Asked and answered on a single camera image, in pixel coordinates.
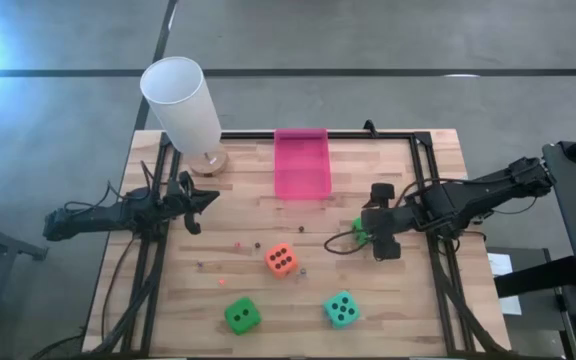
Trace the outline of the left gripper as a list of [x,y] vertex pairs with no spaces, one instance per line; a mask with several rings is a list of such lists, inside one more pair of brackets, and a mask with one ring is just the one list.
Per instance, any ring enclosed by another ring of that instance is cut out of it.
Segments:
[[220,192],[216,190],[195,189],[190,174],[182,171],[167,182],[164,204],[169,208],[171,217],[182,215],[188,232],[198,235],[201,233],[201,225],[195,220],[195,216],[203,212],[201,207],[208,207],[219,196]]

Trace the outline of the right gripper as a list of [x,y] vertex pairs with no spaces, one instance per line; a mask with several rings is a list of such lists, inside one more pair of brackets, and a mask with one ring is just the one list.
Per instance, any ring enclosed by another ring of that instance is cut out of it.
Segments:
[[410,207],[389,207],[395,198],[394,186],[387,183],[371,185],[369,201],[362,207],[362,229],[372,243],[376,261],[401,257],[401,245],[394,235],[415,227],[414,212]]

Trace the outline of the large green foam die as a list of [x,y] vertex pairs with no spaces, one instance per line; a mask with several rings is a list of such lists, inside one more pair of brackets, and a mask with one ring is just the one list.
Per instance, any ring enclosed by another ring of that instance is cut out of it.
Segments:
[[224,311],[224,317],[236,335],[248,332],[262,321],[255,303],[249,297],[242,297],[229,305]]
[[364,229],[362,225],[362,219],[360,217],[356,218],[352,224],[352,234],[360,248],[364,247],[369,242],[369,233]]

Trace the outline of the large orange foam die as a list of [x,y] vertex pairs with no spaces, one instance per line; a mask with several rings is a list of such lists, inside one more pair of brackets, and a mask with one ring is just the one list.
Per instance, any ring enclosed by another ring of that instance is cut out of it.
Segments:
[[270,248],[265,256],[265,263],[273,276],[282,279],[298,268],[297,257],[290,244],[279,243]]

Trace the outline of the large teal foam die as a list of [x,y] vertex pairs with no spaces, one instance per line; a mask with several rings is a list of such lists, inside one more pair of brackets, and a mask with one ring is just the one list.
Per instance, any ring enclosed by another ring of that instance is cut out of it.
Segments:
[[325,301],[323,308],[336,329],[347,327],[360,317],[359,307],[348,291],[341,291]]

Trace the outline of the white shade table lamp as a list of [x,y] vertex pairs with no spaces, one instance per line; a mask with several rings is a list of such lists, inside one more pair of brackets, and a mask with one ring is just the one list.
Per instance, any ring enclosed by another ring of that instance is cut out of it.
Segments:
[[140,90],[174,147],[198,176],[214,177],[228,164],[222,127],[204,72],[187,57],[166,57],[151,64]]

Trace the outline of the pink translucent plastic bin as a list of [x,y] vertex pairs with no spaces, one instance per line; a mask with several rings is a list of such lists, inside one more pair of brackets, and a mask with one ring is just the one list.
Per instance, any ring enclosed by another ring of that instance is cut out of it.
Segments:
[[325,128],[274,132],[274,192],[282,200],[321,200],[331,194]]

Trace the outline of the white paper sheet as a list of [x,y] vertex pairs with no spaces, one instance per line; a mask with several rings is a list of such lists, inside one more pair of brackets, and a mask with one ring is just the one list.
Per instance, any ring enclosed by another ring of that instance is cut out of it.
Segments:
[[[494,277],[513,272],[511,258],[507,254],[488,253],[488,261]],[[522,309],[518,295],[499,299],[501,311],[504,315],[521,316]]]

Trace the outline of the dark grey side table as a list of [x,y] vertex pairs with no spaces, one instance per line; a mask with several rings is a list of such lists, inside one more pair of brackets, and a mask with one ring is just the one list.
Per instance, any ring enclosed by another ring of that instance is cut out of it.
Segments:
[[[487,253],[507,254],[513,271],[551,260],[547,249],[489,247]],[[520,294],[521,316],[504,315],[511,349],[521,355],[572,360],[566,313],[561,312],[560,290],[545,289]]]

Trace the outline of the black aluminium table frame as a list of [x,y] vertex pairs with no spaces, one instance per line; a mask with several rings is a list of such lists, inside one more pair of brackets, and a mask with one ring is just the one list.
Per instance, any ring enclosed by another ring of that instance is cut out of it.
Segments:
[[[220,196],[199,216],[200,234],[191,235],[181,220],[170,224],[154,319],[136,321],[135,336],[150,338],[150,356],[443,356],[449,347],[473,344],[454,307],[437,294],[424,234],[401,234],[401,258],[383,262],[370,249],[352,253],[345,234],[373,183],[403,188],[432,171],[463,176],[455,130],[384,130],[378,138],[365,130],[335,133],[332,192],[321,201],[275,196],[272,132],[228,132],[223,143],[227,169],[195,181]],[[282,279],[264,260],[279,243],[290,244],[298,261]],[[341,291],[353,296],[360,317],[336,329],[323,304]],[[224,311],[242,297],[255,303],[262,321],[236,335]]]

